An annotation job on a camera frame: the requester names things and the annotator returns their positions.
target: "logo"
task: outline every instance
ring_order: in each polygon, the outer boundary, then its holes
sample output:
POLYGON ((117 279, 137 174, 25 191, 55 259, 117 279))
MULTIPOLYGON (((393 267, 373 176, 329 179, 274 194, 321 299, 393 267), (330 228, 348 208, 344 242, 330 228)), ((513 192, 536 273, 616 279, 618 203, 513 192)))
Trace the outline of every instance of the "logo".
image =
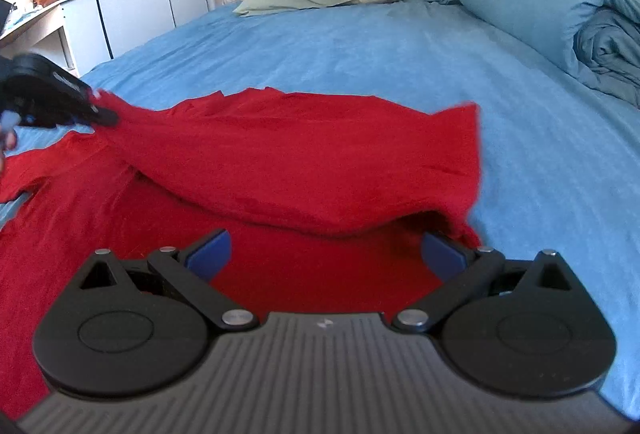
POLYGON ((77 91, 78 93, 80 93, 80 88, 78 86, 76 86, 75 84, 73 84, 73 82, 68 81, 67 79, 65 79, 64 77, 61 77, 60 75, 58 75, 56 72, 53 72, 53 77, 55 77, 56 79, 58 79, 60 82, 62 82, 63 84, 66 84, 67 86, 69 86, 72 90, 77 91))
POLYGON ((328 328, 330 328, 330 327, 332 327, 334 325, 334 321, 329 320, 329 319, 324 319, 324 320, 321 320, 319 322, 316 322, 316 325, 319 328, 322 328, 323 330, 326 331, 328 328))

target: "red cloth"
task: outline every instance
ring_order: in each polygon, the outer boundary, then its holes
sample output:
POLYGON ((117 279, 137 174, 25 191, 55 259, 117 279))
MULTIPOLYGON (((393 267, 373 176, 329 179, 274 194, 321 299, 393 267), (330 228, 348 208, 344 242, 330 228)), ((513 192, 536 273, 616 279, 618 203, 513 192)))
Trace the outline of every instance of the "red cloth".
POLYGON ((120 124, 8 159, 0 201, 33 196, 0 232, 0 407, 46 393, 31 337, 82 262, 139 259, 224 227, 212 284, 270 310, 394 314, 438 285, 420 235, 478 244, 477 107, 425 115, 375 97, 220 93, 166 111, 110 94, 120 124))

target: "finger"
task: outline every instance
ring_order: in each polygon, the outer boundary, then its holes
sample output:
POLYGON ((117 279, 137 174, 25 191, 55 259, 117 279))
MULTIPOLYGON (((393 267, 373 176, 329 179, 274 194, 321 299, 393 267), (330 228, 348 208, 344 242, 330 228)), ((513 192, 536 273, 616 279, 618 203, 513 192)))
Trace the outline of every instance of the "finger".
POLYGON ((4 139, 4 144, 9 151, 11 151, 12 149, 15 149, 15 146, 17 143, 18 143, 18 140, 14 132, 11 132, 8 135, 6 135, 6 138, 4 139))

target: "folded comforter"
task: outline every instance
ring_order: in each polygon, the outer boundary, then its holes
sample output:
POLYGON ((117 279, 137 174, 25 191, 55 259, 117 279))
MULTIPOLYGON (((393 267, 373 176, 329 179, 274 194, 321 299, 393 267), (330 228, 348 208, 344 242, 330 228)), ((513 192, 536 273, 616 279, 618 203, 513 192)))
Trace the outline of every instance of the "folded comforter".
POLYGON ((460 0, 586 86, 640 108, 640 0, 460 0))

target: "wrinkled fabric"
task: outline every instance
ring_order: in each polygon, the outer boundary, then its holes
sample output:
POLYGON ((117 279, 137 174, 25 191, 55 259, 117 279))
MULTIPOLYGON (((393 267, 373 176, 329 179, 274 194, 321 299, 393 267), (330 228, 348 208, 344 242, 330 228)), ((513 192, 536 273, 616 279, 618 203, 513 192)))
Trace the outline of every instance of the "wrinkled fabric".
POLYGON ((640 0, 460 0, 591 89, 640 108, 640 0), (589 47, 590 35, 610 46, 589 47))
POLYGON ((480 172, 475 104, 426 115, 376 97, 267 88, 164 111, 96 102, 120 123, 12 156, 0 201, 32 194, 0 232, 0 408, 46 388, 33 332, 96 248, 139 259, 226 228, 212 284, 270 311, 394 315, 438 285, 424 231, 468 246, 480 172))
MULTIPOLYGON (((562 253, 618 341, 600 393, 640 419, 638 109, 589 89, 459 5, 403 0, 266 18, 238 18, 233 8, 83 79, 152 109, 268 85, 376 95, 426 113, 475 101, 482 185, 470 223, 510 259, 533 259, 544 248, 562 253)), ((18 151, 65 132, 20 128, 18 151)))

